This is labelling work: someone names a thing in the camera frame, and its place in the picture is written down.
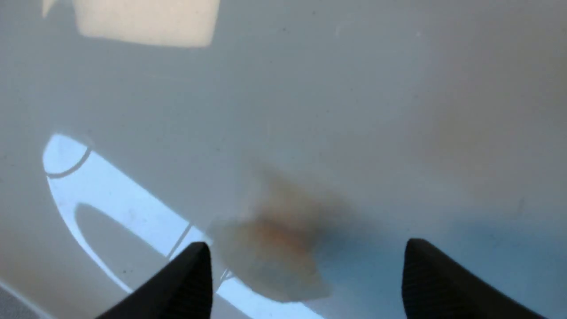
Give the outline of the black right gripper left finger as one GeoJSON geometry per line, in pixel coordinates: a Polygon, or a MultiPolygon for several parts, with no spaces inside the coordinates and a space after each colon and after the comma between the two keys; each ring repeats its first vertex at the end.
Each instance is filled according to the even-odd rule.
{"type": "Polygon", "coordinates": [[[100,319],[209,319],[213,306],[211,254],[193,242],[100,319]]]}

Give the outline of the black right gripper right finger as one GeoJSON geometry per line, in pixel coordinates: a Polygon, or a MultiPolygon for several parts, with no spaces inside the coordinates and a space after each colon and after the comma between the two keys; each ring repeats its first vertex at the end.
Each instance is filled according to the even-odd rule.
{"type": "Polygon", "coordinates": [[[401,297],[408,319],[542,319],[423,238],[404,250],[401,297]]]}

